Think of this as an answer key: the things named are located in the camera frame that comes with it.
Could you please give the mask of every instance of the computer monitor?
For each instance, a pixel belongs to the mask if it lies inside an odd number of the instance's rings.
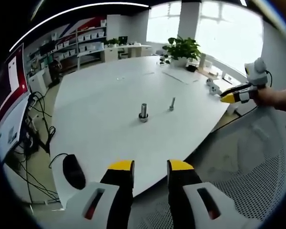
[[[0,70],[0,123],[28,93],[22,44],[6,59]]]
[[[128,36],[119,37],[120,44],[127,44]]]
[[[0,71],[0,160],[19,142],[20,128],[30,92],[23,66],[23,44]]]

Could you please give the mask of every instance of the white pot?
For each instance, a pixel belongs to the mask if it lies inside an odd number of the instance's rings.
[[[171,60],[171,65],[176,68],[184,68],[186,64],[187,64],[186,57],[179,58],[178,60],[174,60],[174,59]]]

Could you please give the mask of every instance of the yellow tip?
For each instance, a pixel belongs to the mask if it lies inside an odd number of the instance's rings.
[[[193,166],[184,161],[170,159],[169,162],[171,163],[172,171],[194,169]]]
[[[221,98],[220,101],[228,104],[236,103],[233,93],[227,94],[225,97]]]
[[[123,160],[112,163],[108,169],[114,170],[130,170],[131,169],[132,160]]]

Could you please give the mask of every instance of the window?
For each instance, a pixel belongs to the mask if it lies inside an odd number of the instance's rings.
[[[195,39],[201,52],[245,75],[244,64],[262,53],[262,17],[229,3],[203,1]]]
[[[168,43],[170,37],[177,37],[181,1],[170,2],[152,7],[147,25],[147,42]]]

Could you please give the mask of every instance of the computer mouse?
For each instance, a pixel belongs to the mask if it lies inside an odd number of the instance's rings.
[[[86,186],[85,175],[74,154],[69,154],[63,159],[62,170],[65,178],[74,188],[83,189]]]

